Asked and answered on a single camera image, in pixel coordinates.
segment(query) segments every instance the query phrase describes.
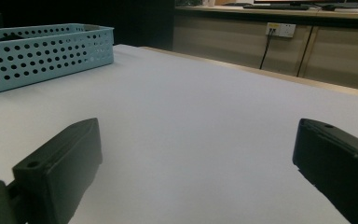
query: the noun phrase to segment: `cable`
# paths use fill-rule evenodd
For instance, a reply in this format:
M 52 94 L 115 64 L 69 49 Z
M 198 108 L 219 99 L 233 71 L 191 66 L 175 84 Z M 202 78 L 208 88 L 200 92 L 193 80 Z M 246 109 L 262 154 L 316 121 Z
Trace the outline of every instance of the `cable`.
M 267 37 L 266 49 L 264 50 L 263 59 L 261 60 L 260 67 L 258 69 L 261 69 L 263 67 L 264 59 L 266 59 L 267 51 L 269 51 L 269 42 L 271 41 L 272 35 L 274 33 L 275 33 L 275 29 L 269 29 L 268 37 Z

